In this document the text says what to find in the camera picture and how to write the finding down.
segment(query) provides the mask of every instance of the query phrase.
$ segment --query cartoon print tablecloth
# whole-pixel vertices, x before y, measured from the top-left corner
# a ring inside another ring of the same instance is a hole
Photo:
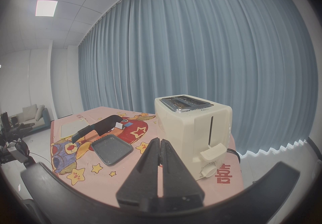
[[[66,123],[84,118],[91,125],[111,115],[121,116],[122,123],[127,124],[127,127],[123,130],[112,129],[103,136],[115,134],[134,148],[133,152],[113,166],[105,165],[92,150],[91,143],[99,139],[95,131],[85,135],[74,144],[71,142],[71,137],[60,138],[61,126]],[[106,107],[55,120],[51,124],[50,131],[52,171],[79,192],[103,203],[119,207],[115,194],[150,140],[157,137],[156,126],[155,115]],[[235,149],[232,136],[229,148]],[[202,178],[197,182],[205,192],[205,206],[227,199],[244,189],[238,158],[231,153],[226,154],[223,166],[217,170],[215,175]],[[162,167],[159,167],[158,196],[162,194]]]

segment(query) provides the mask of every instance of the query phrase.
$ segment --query blue sticky note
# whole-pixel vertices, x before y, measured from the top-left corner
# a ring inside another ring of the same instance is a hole
[[[130,126],[130,125],[133,125],[133,123],[128,122],[128,123],[127,123],[127,124],[125,124],[124,126],[125,126],[125,127],[128,127],[128,126]]]

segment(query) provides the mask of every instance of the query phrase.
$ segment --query chinese character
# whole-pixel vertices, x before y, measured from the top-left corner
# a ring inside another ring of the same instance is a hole
[[[217,184],[230,184],[230,165],[223,164],[219,169],[217,169]]]

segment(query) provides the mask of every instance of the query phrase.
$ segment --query toaster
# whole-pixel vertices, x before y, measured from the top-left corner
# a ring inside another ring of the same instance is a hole
[[[212,176],[223,164],[232,109],[190,95],[156,98],[157,135],[168,140],[195,180]]]

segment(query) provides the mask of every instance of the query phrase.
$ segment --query toaster knob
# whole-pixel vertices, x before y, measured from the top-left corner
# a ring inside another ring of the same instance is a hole
[[[205,178],[209,178],[216,172],[216,170],[217,170],[216,166],[213,163],[210,163],[203,168],[203,170],[201,171],[201,174]]]

